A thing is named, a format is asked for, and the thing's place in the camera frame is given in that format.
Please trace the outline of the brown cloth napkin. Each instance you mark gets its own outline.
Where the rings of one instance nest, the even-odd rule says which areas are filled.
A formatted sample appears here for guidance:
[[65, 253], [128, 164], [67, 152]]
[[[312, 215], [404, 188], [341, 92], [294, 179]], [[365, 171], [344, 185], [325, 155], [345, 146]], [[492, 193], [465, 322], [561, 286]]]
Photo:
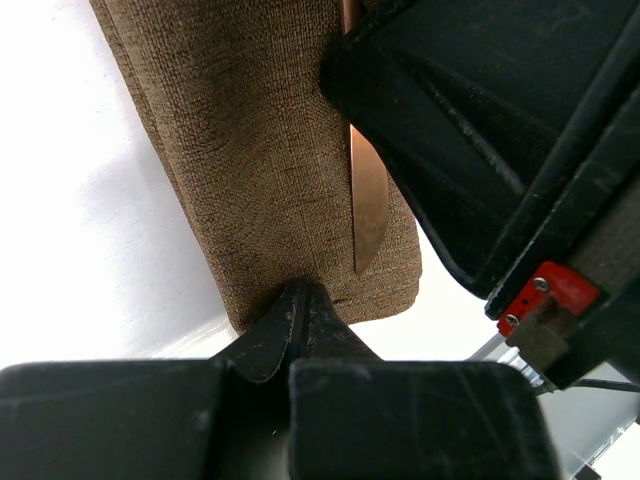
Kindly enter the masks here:
[[144, 129], [245, 332], [283, 286], [322, 283], [346, 323], [409, 309], [422, 259], [396, 187], [354, 270], [347, 129], [319, 89], [341, 34], [336, 1], [95, 1]]

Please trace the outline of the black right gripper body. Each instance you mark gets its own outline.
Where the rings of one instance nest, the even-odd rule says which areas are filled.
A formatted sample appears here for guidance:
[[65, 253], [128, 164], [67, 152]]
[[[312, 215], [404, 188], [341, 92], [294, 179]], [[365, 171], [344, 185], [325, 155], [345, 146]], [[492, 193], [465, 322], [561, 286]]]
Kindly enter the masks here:
[[603, 363], [639, 377], [639, 11], [597, 70], [525, 198], [543, 214], [487, 311], [560, 389]]

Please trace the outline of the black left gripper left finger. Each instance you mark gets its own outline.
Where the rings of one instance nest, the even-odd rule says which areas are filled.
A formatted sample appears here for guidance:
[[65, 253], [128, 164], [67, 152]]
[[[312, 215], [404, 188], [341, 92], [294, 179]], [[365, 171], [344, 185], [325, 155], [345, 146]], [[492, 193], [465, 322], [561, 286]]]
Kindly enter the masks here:
[[209, 359], [4, 368], [2, 477], [286, 478], [286, 380], [305, 306], [305, 286], [287, 286], [257, 324]]

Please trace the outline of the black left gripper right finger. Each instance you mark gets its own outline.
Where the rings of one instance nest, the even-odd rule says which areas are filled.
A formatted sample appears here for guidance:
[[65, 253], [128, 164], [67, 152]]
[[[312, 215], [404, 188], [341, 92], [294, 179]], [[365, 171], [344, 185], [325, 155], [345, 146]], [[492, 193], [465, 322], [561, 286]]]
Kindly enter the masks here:
[[294, 479], [556, 479], [529, 382], [487, 361], [384, 361], [303, 288], [290, 343]]

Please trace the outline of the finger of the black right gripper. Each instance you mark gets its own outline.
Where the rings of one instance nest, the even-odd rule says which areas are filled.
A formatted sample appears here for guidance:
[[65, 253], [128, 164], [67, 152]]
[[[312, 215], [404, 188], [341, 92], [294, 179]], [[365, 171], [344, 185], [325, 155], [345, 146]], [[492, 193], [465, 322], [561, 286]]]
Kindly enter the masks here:
[[320, 88], [449, 273], [486, 298], [639, 84], [635, 1], [384, 1]]

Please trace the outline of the brown wooden knife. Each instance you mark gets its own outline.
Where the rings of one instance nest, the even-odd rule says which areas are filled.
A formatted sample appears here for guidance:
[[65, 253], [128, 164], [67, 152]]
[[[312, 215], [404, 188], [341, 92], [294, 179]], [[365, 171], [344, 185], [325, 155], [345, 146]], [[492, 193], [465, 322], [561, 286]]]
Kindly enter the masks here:
[[354, 270], [362, 276], [383, 242], [388, 224], [386, 167], [376, 149], [349, 125]]

